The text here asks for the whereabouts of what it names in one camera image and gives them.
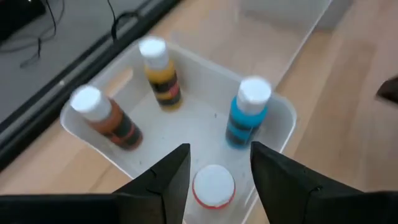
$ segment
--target white plastic tray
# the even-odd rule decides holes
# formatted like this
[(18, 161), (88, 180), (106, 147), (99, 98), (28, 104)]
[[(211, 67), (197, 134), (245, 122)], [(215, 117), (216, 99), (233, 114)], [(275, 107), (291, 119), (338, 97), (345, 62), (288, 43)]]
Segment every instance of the white plastic tray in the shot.
[[(104, 90), (118, 74), (133, 68), (132, 78), (119, 86), (113, 98), (143, 132), (144, 140), (136, 150), (123, 151), (108, 142), (89, 128), (69, 103), (61, 113), (62, 126), (131, 178), (143, 173), (181, 143), (190, 143), (191, 180), (199, 168), (221, 164), (234, 176), (236, 196), (222, 210), (207, 210), (196, 203), (190, 189), (184, 216), (186, 223), (244, 223), (258, 199), (250, 169), (250, 150), (230, 148), (224, 136), (230, 102), (242, 78), (178, 46), (169, 44), (169, 49), (182, 88), (183, 105), (178, 111), (167, 113), (159, 108), (135, 44), (90, 83)], [(295, 110), (285, 98), (276, 94), (268, 106), (269, 114), (256, 140), (282, 152), (295, 127)]]

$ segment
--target bottle label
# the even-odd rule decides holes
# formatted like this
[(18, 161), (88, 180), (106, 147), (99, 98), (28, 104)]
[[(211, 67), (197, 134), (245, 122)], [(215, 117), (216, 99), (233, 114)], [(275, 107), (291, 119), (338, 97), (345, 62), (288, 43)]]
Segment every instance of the bottle label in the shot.
[(233, 145), (246, 146), (253, 139), (253, 136), (257, 133), (260, 125), (261, 124), (250, 127), (237, 122), (231, 115), (229, 115), (226, 128), (226, 138)]
[(149, 82), (156, 100), (162, 106), (172, 106), (181, 100), (180, 85), (178, 84), (177, 74), (174, 73), (173, 78), (164, 83)]
[(136, 145), (142, 137), (141, 130), (125, 113), (122, 114), (120, 124), (110, 133), (104, 133), (103, 135), (113, 143), (124, 148), (130, 148)]

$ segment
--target black label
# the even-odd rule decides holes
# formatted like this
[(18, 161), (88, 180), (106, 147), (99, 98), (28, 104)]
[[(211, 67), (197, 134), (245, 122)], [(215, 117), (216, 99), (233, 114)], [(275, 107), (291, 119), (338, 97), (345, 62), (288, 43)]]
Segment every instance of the black label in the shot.
[(172, 79), (165, 83), (154, 83), (154, 82), (149, 82), (152, 89), (156, 93), (166, 93), (170, 91), (170, 89), (176, 84), (177, 82), (177, 75), (174, 73), (174, 76)]
[(233, 119), (233, 117), (231, 116), (231, 114), (229, 114), (228, 122), (231, 123), (231, 125), (234, 126), (234, 128), (236, 128), (236, 129), (239, 129), (241, 131), (252, 131), (254, 133), (260, 128), (260, 125), (261, 125), (261, 124), (259, 124), (254, 127), (245, 126), (245, 125), (235, 121)]
[(107, 137), (108, 139), (111, 139), (113, 137), (112, 133), (104, 133), (102, 134), (103, 136)]
[(156, 98), (156, 100), (162, 106), (172, 106), (181, 100), (181, 91), (178, 89), (177, 95), (175, 95), (171, 99), (161, 100), (161, 99)]
[(120, 124), (112, 132), (116, 137), (124, 138), (130, 133), (131, 128), (134, 128), (132, 121), (125, 113), (123, 113)]
[(136, 126), (132, 135), (124, 140), (124, 144), (129, 147), (135, 145), (141, 138), (141, 130)]
[(236, 137), (234, 135), (234, 133), (232, 133), (232, 131), (230, 131), (228, 128), (226, 130), (225, 136), (232, 144), (235, 144), (238, 146), (244, 146), (246, 144), (245, 139), (240, 139), (240, 138)]

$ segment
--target black cable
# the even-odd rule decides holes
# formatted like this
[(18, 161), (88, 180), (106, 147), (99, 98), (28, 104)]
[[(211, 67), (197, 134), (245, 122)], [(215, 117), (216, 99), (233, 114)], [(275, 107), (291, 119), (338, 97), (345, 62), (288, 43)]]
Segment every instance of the black cable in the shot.
[(44, 29), (44, 30), (39, 34), (38, 37), (37, 37), (37, 36), (34, 36), (34, 35), (23, 35), (23, 36), (15, 37), (15, 38), (13, 38), (13, 39), (4, 41), (3, 43), (6, 43), (6, 42), (7, 42), (7, 43), (10, 43), (10, 42), (17, 42), (17, 41), (19, 41), (19, 40), (35, 39), (33, 42), (28, 43), (28, 44), (24, 44), (24, 45), (22, 45), (22, 46), (10, 48), (10, 49), (0, 49), (0, 54), (7, 54), (7, 53), (18, 52), (18, 51), (20, 51), (20, 50), (25, 50), (25, 49), (28, 49), (28, 48), (30, 48), (30, 47), (34, 47), (34, 46), (36, 46), (36, 45), (38, 44), (38, 42), (39, 42), (39, 41), (38, 41), (38, 38), (41, 38), (41, 43), (43, 44), (44, 42), (47, 42), (47, 41), (49, 41), (49, 40), (51, 40), (51, 39), (53, 39), (53, 38), (55, 37), (55, 34), (54, 34), (54, 33), (53, 33), (51, 36), (49, 36), (49, 37), (44, 37), (44, 36), (45, 36), (49, 31), (54, 30), (54, 27), (56, 27), (56, 26), (60, 23), (60, 21), (62, 20), (63, 15), (64, 15), (64, 13), (65, 13), (65, 0), (62, 0), (61, 13), (60, 13), (58, 19), (55, 21), (55, 25), (54, 25), (54, 20), (55, 20), (55, 19), (54, 19), (54, 15), (53, 15), (53, 13), (52, 13), (52, 9), (51, 9), (51, 7), (50, 7), (50, 5), (49, 5), (49, 2), (48, 2), (47, 0), (46, 0), (46, 5), (47, 5), (47, 7), (49, 8), (50, 13), (52, 14), (52, 22), (53, 22), (53, 24), (52, 24), (51, 26), (49, 26), (48, 28)]
[(112, 11), (113, 22), (115, 22), (115, 21), (116, 21), (116, 16), (115, 16), (115, 14), (114, 14), (114, 10), (113, 10), (111, 1), (110, 1), (110, 0), (107, 0), (107, 1), (108, 1), (108, 5), (109, 5), (109, 7), (111, 8), (111, 11)]
[(112, 28), (111, 28), (111, 35), (113, 42), (115, 42), (118, 39), (117, 36), (117, 29), (119, 28), (119, 23), (123, 21), (123, 19), (132, 19), (136, 18), (139, 20), (142, 16), (139, 13), (141, 10), (143, 10), (149, 3), (151, 3), (152, 0), (146, 0), (143, 3), (141, 3), (135, 10), (132, 11), (124, 11), (118, 17), (113, 21)]
[[(50, 11), (51, 20), (52, 20), (52, 24), (53, 24), (53, 30), (54, 30), (53, 34), (50, 37), (47, 38), (47, 40), (50, 40), (50, 39), (54, 38), (55, 35), (57, 34), (57, 23), (55, 22), (54, 14), (53, 14), (53, 12), (51, 10), (49, 0), (45, 0), (45, 3), (46, 3), (46, 5), (47, 5), (47, 7), (48, 7), (48, 9)], [(43, 37), (42, 36), (46, 32), (47, 31), (43, 32), (43, 34), (40, 37), (37, 38), (37, 51), (36, 51), (36, 53), (33, 54), (29, 59), (21, 62), (21, 64), (19, 65), (20, 68), (26, 68), (29, 65), (32, 65), (33, 63), (36, 63), (36, 62), (38, 62), (40, 60), (40, 53), (42, 51), (42, 42), (43, 42), (43, 40), (42, 40)]]

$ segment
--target transparent plastic sheet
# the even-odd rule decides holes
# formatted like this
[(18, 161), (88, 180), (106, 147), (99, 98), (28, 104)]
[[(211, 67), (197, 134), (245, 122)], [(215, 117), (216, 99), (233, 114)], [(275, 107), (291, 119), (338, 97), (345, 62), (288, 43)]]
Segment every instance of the transparent plastic sheet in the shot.
[(276, 87), (330, 0), (201, 0), (184, 8), (168, 40)]

